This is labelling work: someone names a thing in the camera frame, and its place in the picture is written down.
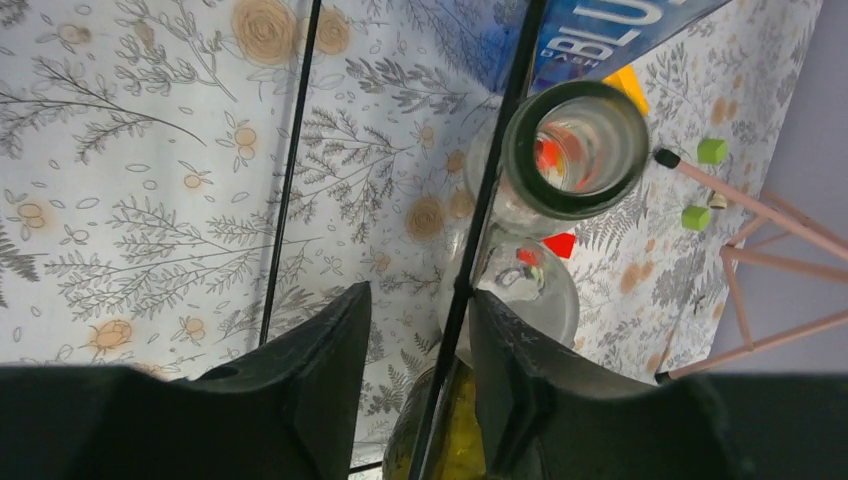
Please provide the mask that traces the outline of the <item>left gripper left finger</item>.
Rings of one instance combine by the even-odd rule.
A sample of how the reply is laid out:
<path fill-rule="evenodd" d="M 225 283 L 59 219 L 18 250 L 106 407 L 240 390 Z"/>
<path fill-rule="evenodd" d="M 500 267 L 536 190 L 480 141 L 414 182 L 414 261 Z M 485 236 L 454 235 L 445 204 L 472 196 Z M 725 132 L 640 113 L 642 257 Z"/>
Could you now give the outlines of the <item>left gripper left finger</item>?
<path fill-rule="evenodd" d="M 184 382 L 198 478 L 344 479 L 371 324 L 371 288 L 351 285 L 318 314 Z"/>

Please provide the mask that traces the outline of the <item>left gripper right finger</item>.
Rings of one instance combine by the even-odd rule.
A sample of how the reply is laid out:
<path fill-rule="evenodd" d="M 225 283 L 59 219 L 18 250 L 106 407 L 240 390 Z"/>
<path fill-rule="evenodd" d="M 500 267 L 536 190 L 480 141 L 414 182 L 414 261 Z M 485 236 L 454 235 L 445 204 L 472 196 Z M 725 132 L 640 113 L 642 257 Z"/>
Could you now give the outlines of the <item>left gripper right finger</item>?
<path fill-rule="evenodd" d="M 582 357 L 477 291 L 470 333 L 486 470 L 498 479 L 636 479 L 656 462 L 634 399 L 649 385 Z"/>

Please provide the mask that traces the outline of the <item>black wire wine rack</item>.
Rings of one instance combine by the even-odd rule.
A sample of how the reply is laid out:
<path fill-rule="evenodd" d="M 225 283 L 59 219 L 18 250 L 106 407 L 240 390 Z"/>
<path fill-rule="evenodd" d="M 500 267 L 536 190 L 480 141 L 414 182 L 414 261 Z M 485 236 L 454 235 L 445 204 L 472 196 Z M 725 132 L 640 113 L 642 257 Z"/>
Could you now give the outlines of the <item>black wire wine rack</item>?
<path fill-rule="evenodd" d="M 313 59 L 315 39 L 317 37 L 318 20 L 322 3 L 314 1 L 310 10 L 310 23 L 307 28 L 305 52 L 297 99 L 294 108 L 294 125 L 287 146 L 286 170 L 282 188 L 281 204 L 278 208 L 276 233 L 274 237 L 271 265 L 268 276 L 267 291 L 263 314 L 261 317 L 258 344 L 268 341 L 274 294 L 281 260 L 282 241 L 284 239 L 289 195 L 293 182 L 293 171 L 296 165 L 296 154 L 300 142 L 300 130 L 306 101 L 307 80 Z M 529 1 L 526 12 L 522 17 L 520 33 L 516 43 L 516 51 L 509 68 L 508 82 L 504 97 L 496 117 L 494 136 L 505 133 L 508 121 L 517 111 L 520 100 L 527 94 L 527 82 L 532 74 L 533 53 L 547 3 L 545 1 Z M 448 310 L 448 319 L 442 336 L 441 346 L 435 363 L 434 376 L 429 384 L 429 390 L 424 404 L 424 411 L 416 430 L 414 448 L 410 457 L 408 477 L 410 479 L 425 479 L 428 476 L 431 451 L 436 438 L 438 422 L 442 420 L 447 408 L 449 387 L 453 381 L 456 368 L 455 350 L 461 327 L 463 326 L 466 307 L 472 296 L 471 280 L 481 238 L 486 231 L 487 218 L 490 212 L 490 201 L 498 179 L 501 146 L 494 142 L 488 151 L 484 175 L 479 189 L 479 199 L 476 204 L 466 244 L 461 258 L 460 269 L 454 280 L 454 293 Z"/>

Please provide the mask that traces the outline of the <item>short clear glass bottle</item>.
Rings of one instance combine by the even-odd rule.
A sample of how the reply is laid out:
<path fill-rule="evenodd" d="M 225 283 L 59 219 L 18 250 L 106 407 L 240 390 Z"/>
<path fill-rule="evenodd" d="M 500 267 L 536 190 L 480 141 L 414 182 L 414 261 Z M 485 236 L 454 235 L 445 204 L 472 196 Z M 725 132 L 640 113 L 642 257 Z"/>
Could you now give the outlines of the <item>short clear glass bottle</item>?
<path fill-rule="evenodd" d="M 467 240 L 467 230 L 453 230 L 445 240 L 445 270 L 437 298 L 444 333 Z M 579 325 L 579 297 L 563 262 L 539 242 L 517 237 L 499 227 L 491 231 L 480 254 L 482 270 L 472 285 L 494 293 L 531 327 L 573 348 Z M 473 367 L 468 315 L 459 335 L 456 356 Z"/>

